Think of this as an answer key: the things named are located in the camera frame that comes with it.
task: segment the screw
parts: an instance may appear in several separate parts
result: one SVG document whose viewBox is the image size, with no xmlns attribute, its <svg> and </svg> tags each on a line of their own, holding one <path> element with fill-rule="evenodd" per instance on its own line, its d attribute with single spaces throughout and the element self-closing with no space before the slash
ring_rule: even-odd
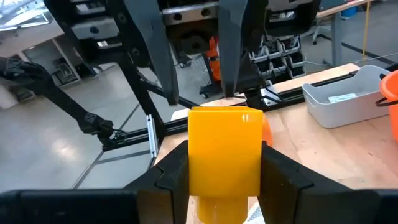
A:
<svg viewBox="0 0 398 224">
<path fill-rule="evenodd" d="M 182 20 L 182 16 L 181 16 L 180 13 L 175 13 L 175 14 L 173 15 L 173 19 L 174 19 L 175 21 L 180 21 L 180 20 Z"/>
<path fill-rule="evenodd" d="M 139 56 L 139 50 L 136 49 L 136 48 L 133 48 L 133 49 L 132 49 L 132 54 L 133 54 L 134 56 Z"/>
<path fill-rule="evenodd" d="M 209 9 L 202 9 L 201 14 L 203 17 L 209 16 L 210 15 L 210 10 Z"/>
<path fill-rule="evenodd" d="M 100 32 L 100 30 L 96 26 L 92 26 L 92 27 L 90 27 L 90 32 L 92 34 L 98 34 Z"/>
<path fill-rule="evenodd" d="M 123 13 L 119 13 L 119 14 L 118 14 L 118 19 L 119 19 L 119 21 L 122 22 L 122 23 L 127 22 L 126 16 L 124 16 Z"/>
</svg>

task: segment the table leg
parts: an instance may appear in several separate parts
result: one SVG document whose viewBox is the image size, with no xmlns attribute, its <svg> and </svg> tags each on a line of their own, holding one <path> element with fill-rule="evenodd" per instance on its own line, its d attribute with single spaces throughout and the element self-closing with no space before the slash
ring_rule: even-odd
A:
<svg viewBox="0 0 398 224">
<path fill-rule="evenodd" d="M 312 35 L 312 44 L 315 45 L 317 44 L 317 38 L 319 34 L 319 30 L 321 29 L 320 25 L 317 25 L 317 28 L 315 29 L 315 32 Z"/>
<path fill-rule="evenodd" d="M 337 67 L 343 64 L 342 60 L 342 33 L 341 33 L 341 18 L 340 13 L 333 15 L 333 20 L 331 21 L 331 63 L 323 60 L 324 64 L 329 67 Z"/>
</svg>

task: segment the white plastic bin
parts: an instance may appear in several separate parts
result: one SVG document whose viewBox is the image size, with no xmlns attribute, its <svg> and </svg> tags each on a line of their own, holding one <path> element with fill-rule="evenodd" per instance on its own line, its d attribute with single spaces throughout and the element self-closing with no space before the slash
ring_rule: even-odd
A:
<svg viewBox="0 0 398 224">
<path fill-rule="evenodd" d="M 380 74 L 390 72 L 373 65 L 358 70 L 351 78 L 314 87 L 303 85 L 308 112 L 324 128 L 336 128 L 388 114 L 388 107 L 376 107 L 383 98 Z"/>
</svg>

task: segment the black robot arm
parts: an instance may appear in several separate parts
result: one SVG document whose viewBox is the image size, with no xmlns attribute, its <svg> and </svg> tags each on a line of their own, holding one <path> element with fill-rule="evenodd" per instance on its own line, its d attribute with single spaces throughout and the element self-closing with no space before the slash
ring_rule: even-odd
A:
<svg viewBox="0 0 398 224">
<path fill-rule="evenodd" d="M 43 95 L 75 119 L 85 134 L 96 134 L 104 145 L 112 144 L 112 121 L 87 112 L 76 101 L 55 86 L 51 75 L 36 63 L 0 58 L 0 77 L 25 86 L 37 95 Z"/>
</svg>

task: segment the wooden tabletop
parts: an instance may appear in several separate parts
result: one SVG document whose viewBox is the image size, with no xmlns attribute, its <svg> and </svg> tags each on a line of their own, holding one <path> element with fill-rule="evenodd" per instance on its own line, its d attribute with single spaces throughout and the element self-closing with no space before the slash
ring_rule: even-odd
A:
<svg viewBox="0 0 398 224">
<path fill-rule="evenodd" d="M 359 5 L 362 5 L 362 4 L 366 4 L 366 3 L 368 3 L 368 1 L 371 2 L 371 1 L 374 1 L 374 0 L 354 0 L 354 1 L 350 1 L 350 2 L 347 2 L 346 4 L 342 4 L 340 6 L 336 6 L 336 7 L 333 7 L 331 9 L 318 12 L 317 18 L 322 18 L 322 17 L 325 17 L 325 16 L 336 14 L 337 12 L 341 12 L 341 11 L 349 9 L 351 7 L 355 7 L 355 6 L 359 6 Z"/>
<path fill-rule="evenodd" d="M 357 70 L 353 64 L 325 70 L 274 85 L 282 92 Z M 242 99 L 222 99 L 203 106 L 227 106 Z M 187 116 L 176 111 L 172 119 Z M 273 148 L 308 168 L 353 189 L 398 187 L 398 143 L 392 137 L 389 117 L 384 116 L 335 129 L 321 127 L 308 113 L 305 103 L 266 113 L 274 137 Z M 187 140 L 187 133 L 164 139 L 157 162 Z M 249 198 L 249 208 L 257 201 Z M 195 198 L 191 197 L 187 223 L 200 223 Z"/>
</svg>

